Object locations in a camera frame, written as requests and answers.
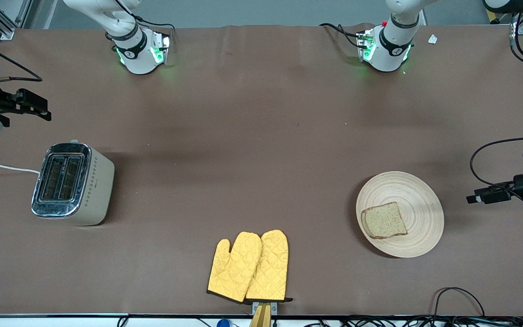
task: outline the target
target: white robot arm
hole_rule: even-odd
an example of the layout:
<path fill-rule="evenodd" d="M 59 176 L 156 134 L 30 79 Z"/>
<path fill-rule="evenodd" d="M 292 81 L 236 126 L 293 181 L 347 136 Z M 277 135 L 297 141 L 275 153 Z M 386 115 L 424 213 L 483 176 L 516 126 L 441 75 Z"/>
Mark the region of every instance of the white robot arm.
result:
<path fill-rule="evenodd" d="M 438 0 L 386 0 L 391 15 L 386 25 L 378 25 L 359 35 L 362 60 L 382 72 L 392 72 L 407 60 L 413 36 L 419 29 L 419 12 Z"/>
<path fill-rule="evenodd" d="M 166 63 L 170 37 L 139 26 L 129 11 L 137 8 L 141 0 L 64 0 L 64 3 L 104 27 L 117 46 L 120 62 L 131 73 L 147 74 Z"/>
<path fill-rule="evenodd" d="M 359 56 L 382 72 L 392 72 L 407 60 L 413 36 L 419 29 L 419 12 L 438 0 L 386 0 L 391 12 L 386 25 L 359 35 Z M 482 0 L 494 13 L 523 13 L 523 0 Z"/>

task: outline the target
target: wooden plate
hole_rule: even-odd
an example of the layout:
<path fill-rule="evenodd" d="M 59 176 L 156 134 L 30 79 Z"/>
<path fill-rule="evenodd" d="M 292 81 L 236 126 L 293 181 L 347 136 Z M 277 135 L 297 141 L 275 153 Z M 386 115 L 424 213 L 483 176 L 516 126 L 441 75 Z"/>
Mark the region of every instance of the wooden plate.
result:
<path fill-rule="evenodd" d="M 370 238 L 361 213 L 370 207 L 397 202 L 407 235 L 384 240 Z M 371 178 L 356 200 L 356 216 L 367 240 L 377 249 L 399 258 L 418 257 L 439 242 L 444 229 L 444 213 L 437 195 L 423 180 L 403 172 L 386 172 Z"/>

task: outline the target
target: brown tablecloth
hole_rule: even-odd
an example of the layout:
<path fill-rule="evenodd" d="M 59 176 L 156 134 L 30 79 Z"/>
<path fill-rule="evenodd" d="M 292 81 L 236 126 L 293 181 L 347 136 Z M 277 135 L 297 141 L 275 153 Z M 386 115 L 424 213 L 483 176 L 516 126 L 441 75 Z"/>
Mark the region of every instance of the brown tablecloth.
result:
<path fill-rule="evenodd" d="M 427 314 L 436 290 L 459 286 L 488 315 L 523 315 L 523 203 L 465 202 L 482 187 L 471 153 L 523 136 L 506 27 L 422 27 L 393 73 L 360 64 L 332 30 L 230 26 L 179 30 L 174 65 L 135 76 L 103 34 L 19 30 L 0 45 L 44 78 L 2 87 L 53 113 L 9 115 L 0 164 L 39 169 L 49 146 L 78 139 L 116 165 L 93 228 L 36 218 L 36 176 L 0 169 L 0 312 L 249 312 L 205 293 L 215 246 L 279 228 L 295 299 L 282 314 Z M 22 73 L 0 60 L 10 74 Z M 523 173 L 521 147 L 487 149 L 478 172 Z M 442 202 L 444 235 L 426 255 L 386 257 L 359 230 L 357 194 L 389 170 Z M 456 293 L 439 312 L 478 314 Z"/>

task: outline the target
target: white paper scrap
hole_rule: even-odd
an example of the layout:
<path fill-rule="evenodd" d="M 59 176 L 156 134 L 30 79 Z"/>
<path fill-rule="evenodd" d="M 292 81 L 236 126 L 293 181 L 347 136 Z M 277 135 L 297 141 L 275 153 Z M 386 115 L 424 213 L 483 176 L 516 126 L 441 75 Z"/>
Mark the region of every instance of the white paper scrap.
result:
<path fill-rule="evenodd" d="M 435 35 L 431 35 L 431 37 L 429 38 L 428 43 L 431 43 L 431 44 L 437 43 L 437 37 Z"/>

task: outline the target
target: white cable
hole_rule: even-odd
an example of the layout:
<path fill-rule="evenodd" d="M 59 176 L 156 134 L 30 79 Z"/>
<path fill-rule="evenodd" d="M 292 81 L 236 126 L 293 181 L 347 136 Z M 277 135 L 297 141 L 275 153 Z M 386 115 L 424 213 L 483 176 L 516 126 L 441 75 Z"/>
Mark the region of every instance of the white cable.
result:
<path fill-rule="evenodd" d="M 0 168 L 17 170 L 19 172 L 29 172 L 29 173 L 39 174 L 39 172 L 37 170 L 31 170 L 31 169 L 15 168 L 15 167 L 4 166 L 4 165 L 0 165 Z"/>

